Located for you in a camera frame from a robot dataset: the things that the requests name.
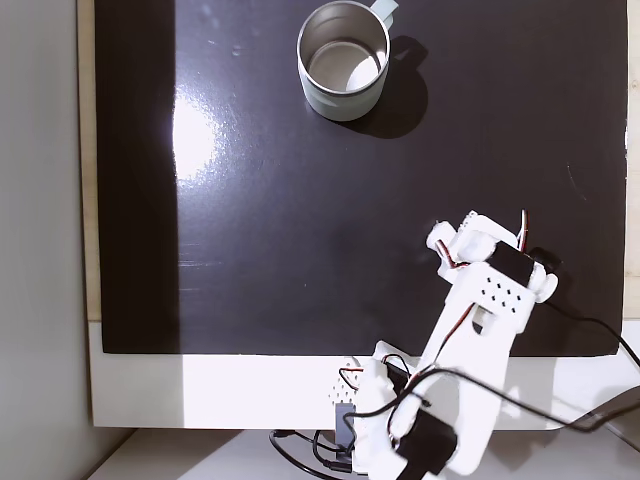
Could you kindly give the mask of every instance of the cable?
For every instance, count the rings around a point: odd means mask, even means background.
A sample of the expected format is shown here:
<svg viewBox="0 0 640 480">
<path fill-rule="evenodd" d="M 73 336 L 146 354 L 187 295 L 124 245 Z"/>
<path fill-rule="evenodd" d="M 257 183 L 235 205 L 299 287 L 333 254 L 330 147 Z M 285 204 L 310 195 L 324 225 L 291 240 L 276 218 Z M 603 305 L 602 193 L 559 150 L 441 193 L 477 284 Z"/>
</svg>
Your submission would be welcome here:
<svg viewBox="0 0 640 480">
<path fill-rule="evenodd" d="M 340 375 L 340 378 L 342 378 L 342 380 L 344 380 L 344 383 L 347 384 L 347 386 L 354 391 L 358 391 L 358 387 L 356 387 L 355 385 L 353 385 L 349 379 L 346 377 L 346 375 L 343 372 L 364 372 L 364 368 L 339 368 L 338 369 L 338 375 Z"/>
<path fill-rule="evenodd" d="M 293 430 L 293 435 L 296 435 L 297 437 L 300 437 L 305 442 L 313 443 L 313 439 L 307 437 L 306 435 L 304 435 L 304 434 L 302 434 L 302 433 L 300 433 L 298 431 Z M 344 448 L 330 447 L 329 445 L 325 445 L 324 443 L 319 443 L 319 442 L 318 442 L 318 447 L 324 448 L 325 450 L 328 450 L 329 452 L 334 452 L 334 453 L 344 452 Z"/>
<path fill-rule="evenodd" d="M 552 303 L 548 300 L 544 302 L 543 305 L 548 306 L 552 310 L 555 310 L 559 314 L 564 315 L 565 317 L 570 318 L 571 320 L 576 320 L 578 322 L 596 323 L 601 327 L 605 328 L 612 336 L 614 336 L 618 340 L 618 342 L 620 342 L 620 344 L 624 347 L 624 349 L 627 351 L 627 353 L 635 362 L 635 364 L 640 368 L 640 358 L 638 358 L 638 355 L 636 354 L 636 352 L 634 352 L 631 346 L 627 343 L 627 341 L 624 338 L 622 338 L 622 335 L 618 334 L 618 332 L 616 332 L 613 328 L 611 328 L 609 325 L 604 323 L 602 320 L 598 320 L 597 318 L 581 317 L 579 315 L 573 315 L 567 312 L 566 310 L 564 310 L 563 308 L 557 306 L 555 303 Z"/>
<path fill-rule="evenodd" d="M 466 267 L 469 265 L 468 262 L 460 262 L 460 263 L 454 262 L 453 258 L 451 258 L 451 254 L 449 253 L 449 249 L 446 247 L 446 245 L 442 240 L 437 240 L 436 246 L 440 251 L 440 256 L 445 257 L 447 259 L 447 263 L 449 263 L 450 268 L 460 268 L 460 267 Z"/>
<path fill-rule="evenodd" d="M 323 467 L 325 468 L 329 468 L 331 470 L 333 470 L 334 472 L 342 472 L 342 473 L 351 473 L 351 462 L 333 462 L 331 460 L 328 460 L 326 458 L 324 458 L 322 455 L 320 455 L 320 452 L 318 452 L 318 438 L 320 438 L 320 430 L 316 430 L 316 433 L 313 435 L 313 442 L 312 442 L 312 450 L 313 450 L 313 456 L 316 457 L 316 460 L 318 460 Z"/>
<path fill-rule="evenodd" d="M 279 434 L 278 432 L 280 432 L 280 430 L 272 430 L 271 433 L 269 434 L 269 441 L 271 442 L 271 445 L 273 445 L 273 448 L 275 448 L 278 451 L 278 453 L 282 455 L 284 459 L 287 460 L 294 467 L 299 468 L 300 470 L 302 470 L 305 473 L 308 473 L 309 475 L 313 475 L 314 477 L 321 478 L 322 480 L 343 480 L 341 478 L 333 477 L 331 475 L 327 475 L 326 473 L 314 470 L 313 468 L 308 467 L 307 465 L 302 463 L 300 460 L 291 456 L 284 448 L 282 448 L 282 446 L 276 440 L 276 436 Z"/>
<path fill-rule="evenodd" d="M 409 371 L 409 366 L 407 365 L 407 362 L 404 361 L 404 358 L 402 358 L 401 355 L 398 355 L 397 353 L 389 353 L 387 355 L 385 355 L 384 357 L 382 357 L 382 363 L 387 363 L 387 360 L 391 357 L 397 358 L 402 362 L 402 366 L 404 367 L 404 371 L 407 372 L 407 376 L 411 376 L 411 372 Z"/>
<path fill-rule="evenodd" d="M 473 305 L 475 304 L 471 304 L 469 305 L 469 307 L 465 310 L 465 312 L 462 314 L 462 317 L 460 317 L 460 320 L 458 320 L 456 322 L 456 324 L 453 326 L 453 328 L 451 329 L 451 331 L 449 331 L 449 333 L 447 333 L 447 336 L 444 337 L 444 340 L 442 341 L 442 345 L 440 345 L 440 348 L 438 349 L 438 353 L 436 354 L 436 358 L 434 360 L 434 362 L 438 359 L 438 357 L 440 356 L 440 352 L 442 352 L 442 349 L 444 348 L 444 346 L 447 344 L 447 342 L 449 341 L 449 339 L 451 338 L 451 336 L 456 333 L 456 330 L 458 330 L 458 327 L 460 327 L 460 325 L 462 325 L 462 322 L 464 322 L 465 318 L 467 318 L 467 316 L 469 315 L 469 312 L 471 311 L 471 309 L 473 308 Z"/>
<path fill-rule="evenodd" d="M 527 248 L 527 237 L 529 236 L 529 212 L 522 209 L 522 226 L 520 227 L 520 233 L 518 233 L 518 250 L 524 253 Z"/>
<path fill-rule="evenodd" d="M 491 385 L 487 385 L 486 383 L 471 377 L 470 375 L 467 375 L 465 373 L 459 372 L 457 370 L 450 370 L 450 369 L 446 369 L 446 368 L 433 368 L 431 370 L 423 370 L 422 372 L 420 372 L 419 374 L 417 374 L 416 376 L 413 377 L 413 379 L 409 382 L 409 386 L 407 388 L 405 388 L 402 392 L 400 392 L 400 394 L 394 398 L 392 401 L 390 401 L 389 403 L 387 403 L 386 405 L 378 408 L 377 410 L 374 410 L 372 412 L 361 412 L 361 413 L 357 413 L 357 412 L 347 412 L 342 416 L 342 421 L 345 423 L 345 425 L 347 426 L 347 428 L 349 428 L 349 430 L 351 431 L 351 433 L 354 436 L 354 439 L 351 441 L 351 443 L 349 444 L 349 446 L 347 447 L 347 453 L 351 453 L 351 451 L 353 450 L 353 447 L 355 445 L 355 436 L 356 436 L 356 431 L 353 428 L 353 426 L 349 423 L 349 421 L 347 420 L 348 418 L 371 418 L 371 417 L 375 417 L 377 415 L 380 415 L 384 412 L 386 412 L 387 410 L 389 410 L 390 408 L 396 407 L 398 405 L 400 405 L 400 403 L 402 403 L 402 401 L 407 398 L 411 392 L 416 388 L 416 386 L 418 386 L 418 384 L 420 382 L 422 382 L 423 380 L 426 380 L 427 378 L 429 378 L 432 375 L 436 375 L 436 374 L 447 374 L 447 375 L 453 375 L 456 377 L 459 377 L 463 380 L 466 380 L 468 382 L 473 383 L 474 385 L 483 388 L 491 393 L 493 393 L 494 395 L 500 397 L 502 400 L 511 403 L 517 407 L 520 407 L 521 409 L 532 413 L 534 415 L 537 415 L 539 417 L 542 417 L 546 420 L 549 420 L 551 422 L 557 423 L 563 427 L 567 427 L 570 430 L 574 430 L 577 432 L 581 432 L 581 433 L 591 433 L 594 432 L 595 430 L 597 430 L 598 428 L 600 428 L 602 425 L 604 425 L 607 422 L 610 422 L 611 420 L 618 418 L 622 415 L 625 415 L 626 413 L 629 413 L 637 408 L 640 408 L 640 402 L 634 403 L 630 406 L 627 407 L 622 407 L 619 408 L 617 410 L 612 411 L 611 413 L 609 413 L 608 415 L 604 415 L 602 417 L 600 417 L 598 420 L 594 421 L 591 425 L 588 426 L 582 426 L 582 425 L 578 425 L 575 424 L 574 422 L 566 422 L 565 420 L 555 417 L 551 414 L 548 414 L 542 410 L 539 410 L 536 407 L 533 407 L 531 405 L 528 405 L 524 402 L 520 402 L 519 400 L 516 400 L 515 398 L 510 397 L 509 395 L 507 395 L 504 392 L 501 392 L 500 390 L 492 387 Z"/>
</svg>

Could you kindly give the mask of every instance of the mug rim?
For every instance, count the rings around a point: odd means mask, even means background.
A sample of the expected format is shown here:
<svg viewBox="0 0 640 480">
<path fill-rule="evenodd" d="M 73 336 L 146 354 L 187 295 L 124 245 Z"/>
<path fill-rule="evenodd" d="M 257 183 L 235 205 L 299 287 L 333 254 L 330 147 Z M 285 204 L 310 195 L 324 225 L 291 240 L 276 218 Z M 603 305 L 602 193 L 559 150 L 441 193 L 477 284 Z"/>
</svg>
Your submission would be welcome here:
<svg viewBox="0 0 640 480">
<path fill-rule="evenodd" d="M 377 75 L 371 79 L 371 81 L 369 83 L 367 83 L 366 85 L 358 88 L 357 90 L 351 90 L 349 92 L 339 92 L 337 90 L 331 90 L 330 88 L 327 87 L 323 87 L 322 85 L 320 85 L 318 82 L 316 82 L 313 77 L 309 74 L 309 72 L 307 71 L 307 67 L 306 65 L 302 62 L 302 59 L 300 58 L 300 42 L 302 41 L 302 35 L 305 31 L 305 29 L 307 28 L 307 24 L 309 23 L 309 21 L 323 8 L 326 8 L 330 5 L 336 5 L 336 4 L 348 4 L 348 5 L 354 5 L 356 7 L 360 7 L 364 10 L 366 10 L 367 12 L 369 12 L 371 15 L 374 16 L 374 18 L 376 20 L 378 20 L 378 22 L 380 23 L 380 26 L 382 27 L 382 31 L 384 32 L 384 36 L 385 36 L 385 41 L 386 41 L 386 45 L 387 45 L 387 51 L 385 53 L 384 56 L 384 62 L 383 64 L 380 65 L 380 71 L 378 71 Z M 369 88 L 371 88 L 373 86 L 373 84 L 375 84 L 380 77 L 382 76 L 383 72 L 385 71 L 385 69 L 387 68 L 387 66 L 389 65 L 389 55 L 390 55 L 390 50 L 391 50 L 391 42 L 389 40 L 389 29 L 387 28 L 387 26 L 384 24 L 384 22 L 382 21 L 382 19 L 378 16 L 378 14 L 376 12 L 374 12 L 373 10 L 371 10 L 370 7 L 366 6 L 363 3 L 360 2 L 355 2 L 352 0 L 336 0 L 334 2 L 329 2 L 329 3 L 325 3 L 324 5 L 320 5 L 318 8 L 316 8 L 313 12 L 311 12 L 311 14 L 307 17 L 307 19 L 304 21 L 304 23 L 302 24 L 302 27 L 300 28 L 300 33 L 298 34 L 298 44 L 297 44 L 297 48 L 296 48 L 296 53 L 298 56 L 298 64 L 302 67 L 302 70 L 304 71 L 305 77 L 307 78 L 307 80 L 317 89 L 321 90 L 324 93 L 327 93 L 329 95 L 334 95 L 334 96 L 338 96 L 338 97 L 350 97 L 350 96 L 354 96 L 354 95 L 358 95 L 362 92 L 364 92 L 365 90 L 368 90 Z"/>
</svg>

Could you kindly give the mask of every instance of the robotic arm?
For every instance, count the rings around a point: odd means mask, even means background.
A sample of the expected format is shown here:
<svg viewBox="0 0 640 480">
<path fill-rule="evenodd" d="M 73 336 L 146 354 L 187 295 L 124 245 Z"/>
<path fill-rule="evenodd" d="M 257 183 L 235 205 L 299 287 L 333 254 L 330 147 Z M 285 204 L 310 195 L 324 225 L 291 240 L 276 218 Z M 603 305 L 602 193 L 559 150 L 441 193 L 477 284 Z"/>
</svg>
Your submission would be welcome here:
<svg viewBox="0 0 640 480">
<path fill-rule="evenodd" d="M 558 279 L 524 253 L 527 215 L 516 236 L 470 212 L 456 231 L 436 224 L 427 247 L 441 257 L 438 274 L 451 290 L 412 374 L 430 368 L 466 373 L 502 390 L 509 352 L 536 303 L 546 301 Z M 365 366 L 358 411 L 375 410 L 396 394 L 384 360 L 406 354 L 379 342 Z M 446 468 L 469 475 L 480 463 L 500 412 L 501 400 L 480 387 L 433 375 L 396 409 L 356 418 L 353 471 L 371 480 L 437 478 Z"/>
</svg>

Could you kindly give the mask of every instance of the mug handle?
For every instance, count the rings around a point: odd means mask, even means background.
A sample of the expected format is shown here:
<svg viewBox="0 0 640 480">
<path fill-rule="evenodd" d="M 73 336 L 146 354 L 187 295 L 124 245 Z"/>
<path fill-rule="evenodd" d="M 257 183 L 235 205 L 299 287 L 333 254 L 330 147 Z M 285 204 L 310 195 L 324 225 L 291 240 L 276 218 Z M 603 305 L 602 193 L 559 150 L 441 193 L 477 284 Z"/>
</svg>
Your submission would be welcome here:
<svg viewBox="0 0 640 480">
<path fill-rule="evenodd" d="M 391 14 L 396 8 L 398 8 L 398 4 L 393 0 L 376 0 L 371 5 L 371 10 L 382 19 L 387 30 L 393 25 L 393 15 Z"/>
</svg>

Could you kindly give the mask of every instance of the metal mug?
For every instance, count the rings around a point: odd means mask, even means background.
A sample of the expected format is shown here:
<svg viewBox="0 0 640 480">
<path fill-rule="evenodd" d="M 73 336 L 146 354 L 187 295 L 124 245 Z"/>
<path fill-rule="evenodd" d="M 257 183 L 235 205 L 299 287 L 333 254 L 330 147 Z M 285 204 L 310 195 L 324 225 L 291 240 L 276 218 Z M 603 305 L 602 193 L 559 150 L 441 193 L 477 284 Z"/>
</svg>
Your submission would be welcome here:
<svg viewBox="0 0 640 480">
<path fill-rule="evenodd" d="M 371 7 L 340 0 L 304 22 L 298 35 L 298 73 L 307 101 L 323 117 L 355 120 L 371 110 L 389 69 L 393 0 Z"/>
</svg>

